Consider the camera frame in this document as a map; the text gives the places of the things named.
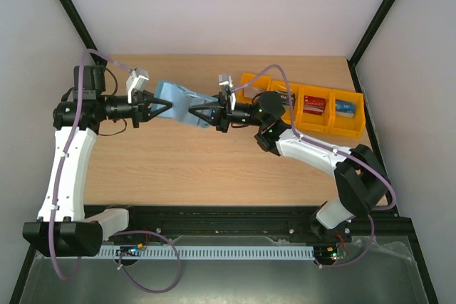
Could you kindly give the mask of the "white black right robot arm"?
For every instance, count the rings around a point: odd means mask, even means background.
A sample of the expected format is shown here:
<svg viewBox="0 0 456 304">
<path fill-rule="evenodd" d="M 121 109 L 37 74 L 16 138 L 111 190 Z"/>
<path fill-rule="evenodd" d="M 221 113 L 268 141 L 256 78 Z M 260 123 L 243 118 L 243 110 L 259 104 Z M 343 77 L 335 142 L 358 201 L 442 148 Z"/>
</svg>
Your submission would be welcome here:
<svg viewBox="0 0 456 304">
<path fill-rule="evenodd" d="M 192 105 L 188 111 L 220 132 L 232 124 L 256 126 L 254 138 L 262 150 L 304 162 L 335 179 L 337 197 L 322 204 L 309 222 L 315 239 L 326 241 L 344 221 L 366 217 L 386 195 L 390 182 L 369 147 L 339 147 L 297 132 L 281 119 L 285 108 L 273 91 L 260 93 L 250 104 L 232 100 L 220 93 L 214 102 Z"/>
</svg>

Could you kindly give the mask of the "teal card holder wallet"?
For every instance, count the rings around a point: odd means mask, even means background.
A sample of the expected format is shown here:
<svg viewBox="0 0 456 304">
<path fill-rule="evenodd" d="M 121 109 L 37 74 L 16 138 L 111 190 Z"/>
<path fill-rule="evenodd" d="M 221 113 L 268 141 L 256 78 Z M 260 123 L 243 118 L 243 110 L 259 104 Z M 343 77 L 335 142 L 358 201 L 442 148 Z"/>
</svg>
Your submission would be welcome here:
<svg viewBox="0 0 456 304">
<path fill-rule="evenodd" d="M 155 97 L 172 103 L 172 107 L 160 113 L 158 117 L 173 119 L 182 124 L 200 128 L 208 128 L 209 124 L 189 113 L 189 107 L 217 101 L 215 97 L 196 93 L 177 83 L 163 80 L 157 84 Z"/>
</svg>

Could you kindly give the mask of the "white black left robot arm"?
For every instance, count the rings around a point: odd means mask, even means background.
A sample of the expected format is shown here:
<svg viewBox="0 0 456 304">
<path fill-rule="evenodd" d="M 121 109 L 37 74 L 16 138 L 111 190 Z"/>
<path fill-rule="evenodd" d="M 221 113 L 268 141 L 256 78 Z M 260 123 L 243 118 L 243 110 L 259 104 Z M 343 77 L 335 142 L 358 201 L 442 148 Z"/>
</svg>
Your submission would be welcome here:
<svg viewBox="0 0 456 304">
<path fill-rule="evenodd" d="M 104 241 L 128 227 L 127 209 L 106 209 L 92 217 L 84 212 L 88 165 L 101 122 L 131 120 L 138 127 L 172 107 L 146 91 L 149 75 L 139 68 L 130 71 L 125 95 L 106 95 L 106 71 L 75 67 L 73 89 L 53 111 L 55 154 L 48 190 L 37 219 L 22 231 L 46 257 L 95 256 Z"/>
</svg>

